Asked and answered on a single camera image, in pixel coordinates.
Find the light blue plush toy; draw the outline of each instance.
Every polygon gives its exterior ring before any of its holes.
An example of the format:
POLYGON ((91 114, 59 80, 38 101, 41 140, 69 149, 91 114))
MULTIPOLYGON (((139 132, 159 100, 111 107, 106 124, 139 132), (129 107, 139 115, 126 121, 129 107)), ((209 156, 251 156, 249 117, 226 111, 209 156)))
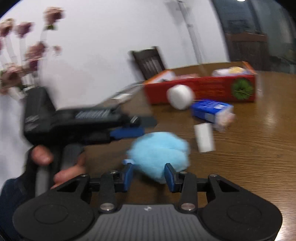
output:
POLYGON ((170 163, 180 172, 189 166, 187 141, 169 132, 154 132, 136 139, 127 152, 124 163, 133 163, 135 168, 159 183, 165 183, 164 167, 170 163))

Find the finger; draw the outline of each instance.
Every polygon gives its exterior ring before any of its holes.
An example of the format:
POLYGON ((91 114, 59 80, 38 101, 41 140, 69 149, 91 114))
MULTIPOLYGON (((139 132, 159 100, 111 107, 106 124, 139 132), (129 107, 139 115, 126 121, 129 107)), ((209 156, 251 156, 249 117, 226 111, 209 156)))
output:
POLYGON ((54 182, 55 183, 64 183, 78 175, 84 174, 85 168, 81 167, 79 165, 75 165, 73 167, 68 168, 67 170, 62 170, 58 172, 54 176, 54 182))
POLYGON ((81 153, 77 159, 77 165, 79 166, 84 166, 85 164, 85 160, 86 160, 86 154, 85 151, 83 153, 81 153))
POLYGON ((40 166, 47 166, 53 161, 53 155, 45 146, 36 146, 32 152, 31 157, 33 161, 40 166))

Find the white rectangular block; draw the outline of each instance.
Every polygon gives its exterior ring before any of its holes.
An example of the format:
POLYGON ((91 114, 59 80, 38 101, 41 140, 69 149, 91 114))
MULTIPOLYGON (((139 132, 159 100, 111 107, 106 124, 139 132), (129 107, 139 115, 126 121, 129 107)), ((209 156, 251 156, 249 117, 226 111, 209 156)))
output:
POLYGON ((194 126, 198 151, 209 152, 215 151, 213 128, 211 123, 203 123, 194 126))

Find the red box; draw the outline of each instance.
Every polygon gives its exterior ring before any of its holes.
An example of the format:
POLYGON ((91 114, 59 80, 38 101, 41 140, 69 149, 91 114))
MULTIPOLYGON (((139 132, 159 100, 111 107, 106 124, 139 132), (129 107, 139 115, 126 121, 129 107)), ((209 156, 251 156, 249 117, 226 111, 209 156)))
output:
POLYGON ((151 104, 168 103, 166 92, 174 85, 187 85, 195 93, 195 99, 212 99, 221 102, 254 102, 256 97, 257 73, 247 62, 214 63, 193 65, 165 70, 144 82, 144 90, 151 104), (238 66, 247 69, 250 74, 212 77, 216 69, 238 66), (198 74, 200 78, 162 81, 172 76, 198 74))

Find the wooden chair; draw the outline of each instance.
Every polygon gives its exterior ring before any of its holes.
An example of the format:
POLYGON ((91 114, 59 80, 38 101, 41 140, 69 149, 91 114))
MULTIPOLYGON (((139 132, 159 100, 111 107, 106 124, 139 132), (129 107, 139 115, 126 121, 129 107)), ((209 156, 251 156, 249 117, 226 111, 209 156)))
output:
POLYGON ((165 70, 165 66, 161 60, 156 46, 152 49, 145 49, 141 51, 131 51, 135 63, 142 72, 145 80, 165 70))
POLYGON ((267 35, 225 34, 231 61, 247 61, 255 70, 270 71, 267 35))

